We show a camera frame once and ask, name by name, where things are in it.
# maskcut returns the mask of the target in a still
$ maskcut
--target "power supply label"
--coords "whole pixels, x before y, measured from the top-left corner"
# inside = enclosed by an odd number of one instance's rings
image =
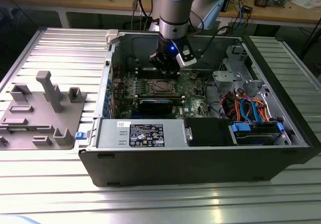
[[[131,147],[164,147],[163,125],[130,125]]]

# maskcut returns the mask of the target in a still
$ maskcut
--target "white table leg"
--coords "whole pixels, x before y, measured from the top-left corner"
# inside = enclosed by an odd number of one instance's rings
[[[57,10],[62,28],[70,28],[70,23],[65,9]]]

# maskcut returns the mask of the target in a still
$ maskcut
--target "blue cable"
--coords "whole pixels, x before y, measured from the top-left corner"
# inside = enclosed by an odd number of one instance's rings
[[[243,118],[245,118],[250,124],[252,124],[253,122],[245,115],[244,113],[244,110],[243,110],[243,107],[244,107],[244,104],[246,102],[246,100],[250,100],[251,103],[252,103],[252,107],[253,107],[253,113],[254,113],[254,116],[255,116],[255,119],[257,122],[263,122],[260,115],[257,113],[257,109],[256,109],[256,105],[255,105],[255,102],[250,99],[250,98],[245,98],[241,101],[241,105],[240,105],[240,109],[241,109],[241,115],[243,116]]]
[[[243,19],[243,13],[242,13],[242,10],[241,10],[241,7],[239,4],[237,3],[234,3],[238,8],[239,8],[239,13],[240,13],[240,21],[239,21],[239,25],[237,26],[236,28],[236,33],[238,32],[239,28],[240,28],[240,25],[241,25],[241,22],[242,22],[242,19]]]

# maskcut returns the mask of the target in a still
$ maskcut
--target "motherboard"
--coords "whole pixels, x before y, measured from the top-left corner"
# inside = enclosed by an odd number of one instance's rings
[[[211,117],[205,99],[207,78],[182,71],[177,79],[140,78],[128,72],[113,81],[115,118],[183,119]]]

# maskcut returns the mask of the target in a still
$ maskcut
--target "circuit board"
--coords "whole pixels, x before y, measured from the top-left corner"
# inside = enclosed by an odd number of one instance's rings
[[[182,71],[180,77],[169,79],[141,79],[127,73],[114,80],[116,118],[119,119],[183,119],[186,117],[211,117],[204,97],[206,79],[196,72]],[[142,115],[139,102],[142,99],[167,99],[173,102],[172,112],[166,115]]]

